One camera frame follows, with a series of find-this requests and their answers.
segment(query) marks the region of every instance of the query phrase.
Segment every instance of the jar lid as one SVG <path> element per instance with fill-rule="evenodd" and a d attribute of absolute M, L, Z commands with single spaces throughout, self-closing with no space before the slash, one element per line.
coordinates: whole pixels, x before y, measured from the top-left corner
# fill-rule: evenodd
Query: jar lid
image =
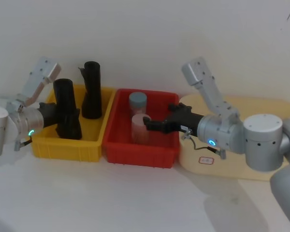
<path fill-rule="evenodd" d="M 133 108 L 142 108 L 146 106 L 147 96 L 141 92 L 134 92 L 129 95 L 129 103 Z"/>

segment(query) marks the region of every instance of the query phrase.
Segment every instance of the white table surface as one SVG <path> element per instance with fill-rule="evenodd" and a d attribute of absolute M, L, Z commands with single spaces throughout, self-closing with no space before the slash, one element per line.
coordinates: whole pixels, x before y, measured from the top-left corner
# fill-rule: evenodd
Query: white table surface
<path fill-rule="evenodd" d="M 290 232 L 268 182 L 0 156 L 0 232 Z"/>

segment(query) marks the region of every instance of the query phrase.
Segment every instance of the yellow plastic bin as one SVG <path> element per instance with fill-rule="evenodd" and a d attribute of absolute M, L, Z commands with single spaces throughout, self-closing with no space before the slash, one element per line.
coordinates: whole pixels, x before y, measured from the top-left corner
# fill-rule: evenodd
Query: yellow plastic bin
<path fill-rule="evenodd" d="M 74 85 L 76 107 L 81 109 L 85 96 L 84 85 Z M 112 108 L 116 90 L 103 87 L 102 94 L 102 117 L 99 119 L 86 119 L 79 116 L 83 138 L 81 140 L 60 139 L 55 131 L 57 125 L 44 128 L 39 134 L 32 137 L 33 154 L 39 158 L 78 160 L 86 162 L 98 162 L 102 152 L 102 139 Z M 52 92 L 47 101 L 56 102 Z"/>

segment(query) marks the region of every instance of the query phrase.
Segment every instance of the black cylinder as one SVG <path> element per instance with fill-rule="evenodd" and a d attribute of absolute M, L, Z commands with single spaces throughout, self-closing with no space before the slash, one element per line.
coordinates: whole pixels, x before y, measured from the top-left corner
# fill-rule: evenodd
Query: black cylinder
<path fill-rule="evenodd" d="M 73 82 L 69 79 L 54 81 L 54 92 L 59 117 L 56 128 L 58 136 L 62 139 L 81 139 L 80 110 L 76 108 Z"/>
<path fill-rule="evenodd" d="M 84 64 L 84 68 L 80 68 L 80 71 L 86 87 L 82 116 L 88 119 L 100 118 L 102 116 L 100 64 L 88 61 Z"/>

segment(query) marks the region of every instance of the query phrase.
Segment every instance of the green indicator light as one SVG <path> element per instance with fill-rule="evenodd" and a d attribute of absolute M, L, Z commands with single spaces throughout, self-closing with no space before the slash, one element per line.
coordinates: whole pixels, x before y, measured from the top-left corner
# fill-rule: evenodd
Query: green indicator light
<path fill-rule="evenodd" d="M 32 136 L 32 134 L 34 133 L 34 130 L 29 131 L 28 135 Z"/>

